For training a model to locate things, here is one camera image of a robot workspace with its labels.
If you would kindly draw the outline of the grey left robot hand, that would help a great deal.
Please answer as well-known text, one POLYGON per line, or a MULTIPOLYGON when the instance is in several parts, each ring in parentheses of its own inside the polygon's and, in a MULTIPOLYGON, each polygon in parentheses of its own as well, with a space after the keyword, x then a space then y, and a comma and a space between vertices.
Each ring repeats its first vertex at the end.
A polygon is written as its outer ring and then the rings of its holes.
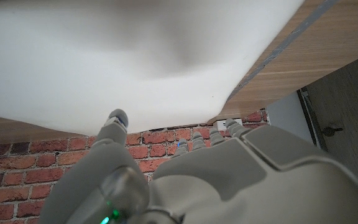
POLYGON ((225 122, 231 137, 181 139, 151 180, 127 150, 114 110, 90 152, 49 193, 40 223, 358 223, 358 179, 275 126, 225 122))

